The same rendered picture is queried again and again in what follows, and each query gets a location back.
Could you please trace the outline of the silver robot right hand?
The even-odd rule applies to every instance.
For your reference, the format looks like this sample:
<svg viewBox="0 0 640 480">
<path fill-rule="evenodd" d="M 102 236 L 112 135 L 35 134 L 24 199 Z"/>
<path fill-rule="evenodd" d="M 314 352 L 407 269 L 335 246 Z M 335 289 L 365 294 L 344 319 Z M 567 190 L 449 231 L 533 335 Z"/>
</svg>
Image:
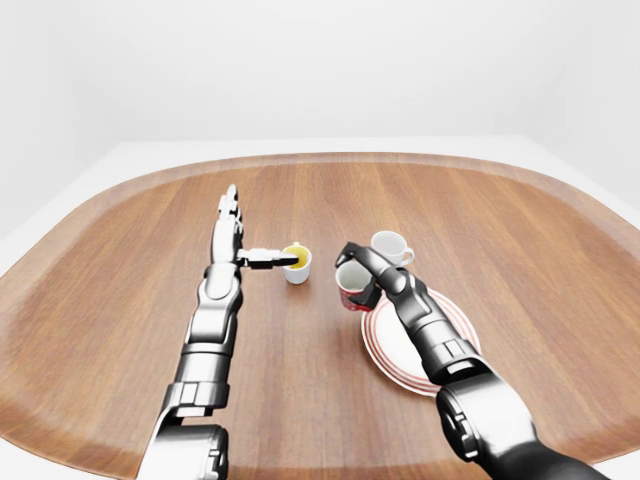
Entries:
<svg viewBox="0 0 640 480">
<path fill-rule="evenodd" d="M 363 293 L 350 297 L 356 304 L 375 308 L 382 292 L 400 294 L 407 286 L 405 275 L 399 268 L 371 247 L 347 242 L 336 260 L 336 270 L 351 260 L 359 262 L 373 277 Z"/>
</svg>

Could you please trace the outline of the silver robot left hand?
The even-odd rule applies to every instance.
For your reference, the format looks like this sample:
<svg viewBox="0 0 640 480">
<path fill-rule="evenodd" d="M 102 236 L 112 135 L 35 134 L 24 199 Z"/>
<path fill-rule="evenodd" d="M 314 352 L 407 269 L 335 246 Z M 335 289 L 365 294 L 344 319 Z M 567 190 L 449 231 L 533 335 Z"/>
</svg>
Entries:
<svg viewBox="0 0 640 480">
<path fill-rule="evenodd" d="M 299 257 L 277 249 L 243 248 L 244 225 L 237 186 L 231 184 L 220 197 L 219 216 L 214 226 L 211 259 L 213 263 L 230 263 L 251 269 L 292 266 Z"/>
</svg>

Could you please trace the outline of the red mug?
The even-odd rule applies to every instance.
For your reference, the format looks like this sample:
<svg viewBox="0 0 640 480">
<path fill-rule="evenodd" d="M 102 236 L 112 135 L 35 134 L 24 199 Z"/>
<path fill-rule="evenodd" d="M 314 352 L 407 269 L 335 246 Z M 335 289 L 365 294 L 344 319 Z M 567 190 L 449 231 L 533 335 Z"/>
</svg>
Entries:
<svg viewBox="0 0 640 480">
<path fill-rule="evenodd" d="M 374 307 L 359 305 L 350 299 L 351 296 L 363 293 L 372 279 L 370 272 L 356 260 L 348 261 L 338 267 L 335 280 L 343 307 L 353 312 L 373 310 Z"/>
</svg>

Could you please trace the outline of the white mug with yellow inside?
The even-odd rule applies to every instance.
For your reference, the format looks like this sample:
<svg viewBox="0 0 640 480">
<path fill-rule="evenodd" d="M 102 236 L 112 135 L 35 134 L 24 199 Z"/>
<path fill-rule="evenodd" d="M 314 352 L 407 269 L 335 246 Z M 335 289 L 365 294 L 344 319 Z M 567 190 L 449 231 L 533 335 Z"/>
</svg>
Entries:
<svg viewBox="0 0 640 480">
<path fill-rule="evenodd" d="M 286 280 L 294 285 L 304 283 L 310 275 L 312 262 L 311 251 L 299 242 L 294 242 L 292 245 L 287 246 L 283 252 L 295 254 L 298 258 L 298 261 L 294 265 L 284 267 Z"/>
</svg>

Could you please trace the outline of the white plate with red rings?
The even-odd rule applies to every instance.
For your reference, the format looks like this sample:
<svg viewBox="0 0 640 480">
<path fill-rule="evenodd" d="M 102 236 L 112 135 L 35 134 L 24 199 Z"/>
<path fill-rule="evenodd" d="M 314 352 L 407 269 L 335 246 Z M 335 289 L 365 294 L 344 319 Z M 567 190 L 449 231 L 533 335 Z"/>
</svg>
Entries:
<svg viewBox="0 0 640 480">
<path fill-rule="evenodd" d="M 428 289 L 428 292 L 458 334 L 480 353 L 481 345 L 476 330 L 462 309 L 436 290 Z M 362 313 L 361 332 L 370 357 L 389 379 L 418 395 L 437 395 L 440 387 L 425 374 L 417 350 L 397 318 L 393 304 L 385 295 L 372 311 Z"/>
</svg>

